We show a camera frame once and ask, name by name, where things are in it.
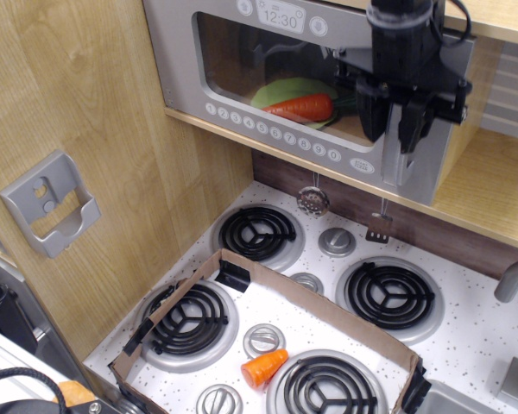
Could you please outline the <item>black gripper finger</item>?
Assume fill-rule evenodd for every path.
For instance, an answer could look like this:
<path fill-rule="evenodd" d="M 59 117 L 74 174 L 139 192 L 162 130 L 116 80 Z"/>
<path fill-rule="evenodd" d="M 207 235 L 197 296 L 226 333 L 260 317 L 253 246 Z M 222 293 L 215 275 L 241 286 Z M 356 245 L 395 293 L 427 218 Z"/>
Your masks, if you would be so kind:
<path fill-rule="evenodd" d="M 427 136 L 435 118 L 431 95 L 413 95 L 401 109 L 398 138 L 402 154 L 414 152 L 418 142 Z"/>
<path fill-rule="evenodd" d="M 364 135 L 369 141 L 376 142 L 388 124 L 391 107 L 388 87 L 357 87 L 356 106 Z"/>

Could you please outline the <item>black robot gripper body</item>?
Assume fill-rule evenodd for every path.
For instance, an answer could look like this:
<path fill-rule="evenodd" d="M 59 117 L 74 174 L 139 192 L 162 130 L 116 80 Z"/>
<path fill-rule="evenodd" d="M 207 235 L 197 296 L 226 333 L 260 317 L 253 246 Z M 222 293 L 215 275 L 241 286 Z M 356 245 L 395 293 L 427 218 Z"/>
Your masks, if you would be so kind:
<path fill-rule="evenodd" d="M 391 106 L 401 107 L 413 95 L 431 95 L 435 119 L 460 124 L 467 116 L 466 97 L 472 84 L 447 66 L 440 57 L 443 47 L 466 41 L 445 41 L 439 21 L 370 24 L 371 47 L 346 47 L 335 51 L 338 79 L 357 87 L 388 87 Z"/>

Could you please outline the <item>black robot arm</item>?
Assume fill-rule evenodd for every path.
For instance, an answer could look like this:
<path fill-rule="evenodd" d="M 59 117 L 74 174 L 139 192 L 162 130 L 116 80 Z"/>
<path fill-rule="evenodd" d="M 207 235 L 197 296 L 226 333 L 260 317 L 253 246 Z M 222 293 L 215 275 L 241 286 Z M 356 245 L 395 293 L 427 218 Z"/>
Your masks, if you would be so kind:
<path fill-rule="evenodd" d="M 472 84 L 443 62 L 440 51 L 466 42 L 471 25 L 447 41 L 444 17 L 442 1 L 373 1 L 366 9 L 371 46 L 334 52 L 336 80 L 354 91 L 370 141 L 383 134 L 394 104 L 401 106 L 397 135 L 404 154 L 428 135 L 434 119 L 460 124 L 466 118 Z"/>

